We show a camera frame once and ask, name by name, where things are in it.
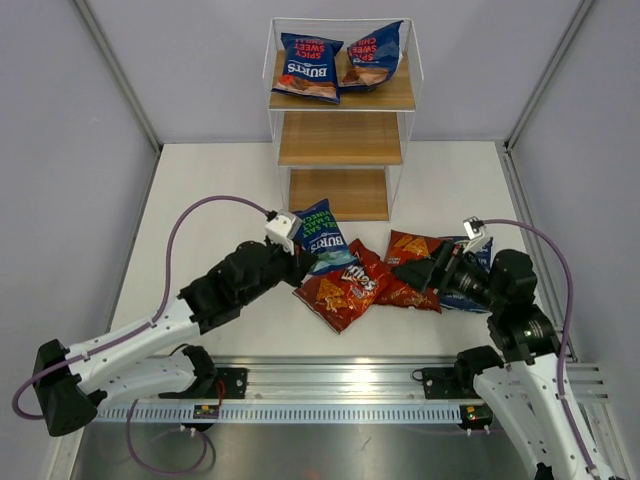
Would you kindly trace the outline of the Burts sea salt vinegar bag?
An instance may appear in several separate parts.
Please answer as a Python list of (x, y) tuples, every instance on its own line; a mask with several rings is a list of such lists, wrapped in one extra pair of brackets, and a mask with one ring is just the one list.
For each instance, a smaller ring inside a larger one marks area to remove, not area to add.
[(317, 257), (311, 275), (325, 275), (357, 262), (331, 212), (328, 198), (296, 211), (295, 215), (301, 221), (295, 239), (306, 252)]

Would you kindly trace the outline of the Kettle sea salt vinegar bag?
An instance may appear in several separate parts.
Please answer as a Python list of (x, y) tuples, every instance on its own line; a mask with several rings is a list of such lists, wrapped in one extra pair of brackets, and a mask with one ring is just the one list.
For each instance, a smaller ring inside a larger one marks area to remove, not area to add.
[[(463, 236), (442, 237), (442, 240), (452, 241), (461, 246), (465, 246), (469, 242), (469, 239)], [(473, 262), (486, 274), (489, 273), (491, 267), (492, 247), (493, 238), (490, 237), (478, 251), (473, 253), (473, 256), (475, 257)], [(476, 314), (484, 314), (488, 312), (485, 307), (457, 293), (440, 294), (439, 300), (443, 310), (462, 311)]]

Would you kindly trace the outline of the Burts spicy chilli bag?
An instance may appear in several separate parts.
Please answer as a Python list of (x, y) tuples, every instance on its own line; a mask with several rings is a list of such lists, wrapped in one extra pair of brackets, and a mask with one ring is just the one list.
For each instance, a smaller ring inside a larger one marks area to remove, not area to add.
[(336, 56), (343, 42), (287, 32), (280, 40), (284, 64), (271, 91), (339, 104)]
[(388, 82), (402, 59), (403, 20), (385, 25), (347, 47), (350, 69), (339, 82), (344, 92), (371, 91)]

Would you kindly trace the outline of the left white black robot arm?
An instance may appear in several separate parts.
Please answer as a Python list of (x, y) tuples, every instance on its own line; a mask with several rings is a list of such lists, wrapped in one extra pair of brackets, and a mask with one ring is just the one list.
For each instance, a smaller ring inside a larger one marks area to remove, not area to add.
[[(239, 317), (246, 305), (285, 282), (299, 287), (316, 263), (295, 247), (247, 241), (148, 316), (89, 341), (66, 347), (53, 339), (36, 354), (33, 384), (47, 431), (61, 437), (88, 425), (118, 402), (152, 395), (203, 398), (216, 385), (216, 367), (198, 338)], [(156, 353), (186, 345), (174, 360)]]

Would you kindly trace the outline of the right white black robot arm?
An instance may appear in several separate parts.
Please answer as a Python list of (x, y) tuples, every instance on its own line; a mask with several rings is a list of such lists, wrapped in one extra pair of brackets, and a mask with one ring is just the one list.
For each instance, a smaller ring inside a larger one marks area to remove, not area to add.
[(421, 293), (456, 293), (488, 310), (493, 343), (458, 353), (453, 380), (490, 408), (530, 478), (616, 478), (581, 415), (553, 324), (535, 303), (527, 254), (502, 250), (484, 271), (459, 245), (444, 242), (392, 272)]

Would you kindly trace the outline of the small red Doritos bag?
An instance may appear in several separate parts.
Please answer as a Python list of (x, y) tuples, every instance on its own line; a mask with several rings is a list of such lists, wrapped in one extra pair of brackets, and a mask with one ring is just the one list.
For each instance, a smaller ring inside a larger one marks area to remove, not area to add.
[[(409, 260), (427, 258), (442, 240), (435, 237), (392, 230), (384, 262), (389, 268), (403, 265)], [(376, 305), (415, 308), (441, 312), (440, 300), (432, 289), (420, 293), (396, 277), (374, 300)]]

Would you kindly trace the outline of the large red Doritos bag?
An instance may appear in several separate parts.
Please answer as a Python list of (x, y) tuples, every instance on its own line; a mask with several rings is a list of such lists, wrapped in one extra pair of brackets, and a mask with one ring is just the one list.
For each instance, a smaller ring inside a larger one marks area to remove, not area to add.
[(337, 334), (359, 319), (393, 279), (390, 268), (360, 239), (350, 243), (349, 251), (355, 263), (314, 276), (293, 292)]

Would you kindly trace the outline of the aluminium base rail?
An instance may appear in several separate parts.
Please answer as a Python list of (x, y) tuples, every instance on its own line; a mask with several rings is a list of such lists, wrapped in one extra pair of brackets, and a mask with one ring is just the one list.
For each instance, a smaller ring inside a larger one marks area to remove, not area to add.
[[(481, 404), (476, 398), (427, 399), (420, 382), (412, 379), (414, 370), (423, 367), (451, 367), (452, 364), (427, 362), (427, 357), (356, 358), (226, 358), (214, 359), (218, 371), (231, 381), (234, 394), (240, 399), (223, 398), (224, 404)], [(171, 380), (174, 362), (168, 357), (152, 356), (146, 361), (128, 367), (134, 369), (152, 362), (152, 379)], [(607, 403), (608, 389), (602, 372), (595, 364), (569, 363), (567, 377), (573, 394), (580, 403)], [(173, 386), (153, 390), (154, 393), (128, 393), (132, 386), (128, 381), (124, 400), (113, 405), (129, 404), (130, 398), (140, 398), (141, 403), (214, 403), (214, 398), (162, 399), (155, 392), (173, 392)]]

